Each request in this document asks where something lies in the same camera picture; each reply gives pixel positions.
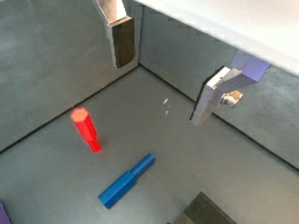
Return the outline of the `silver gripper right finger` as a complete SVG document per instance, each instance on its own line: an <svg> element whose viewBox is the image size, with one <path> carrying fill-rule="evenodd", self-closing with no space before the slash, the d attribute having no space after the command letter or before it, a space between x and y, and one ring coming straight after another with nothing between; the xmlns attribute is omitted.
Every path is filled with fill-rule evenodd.
<svg viewBox="0 0 299 224"><path fill-rule="evenodd" d="M220 105L234 109L244 97L240 90L258 83L269 68L269 62L237 50L232 66L222 66L202 83L190 121L201 126Z"/></svg>

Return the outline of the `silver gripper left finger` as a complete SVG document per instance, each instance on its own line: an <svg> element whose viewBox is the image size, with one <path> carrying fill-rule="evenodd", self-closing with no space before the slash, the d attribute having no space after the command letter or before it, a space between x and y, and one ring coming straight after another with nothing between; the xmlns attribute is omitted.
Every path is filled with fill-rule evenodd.
<svg viewBox="0 0 299 224"><path fill-rule="evenodd" d="M114 66L122 68L137 56L135 20L127 15L123 0L94 0L94 3L107 27Z"/></svg>

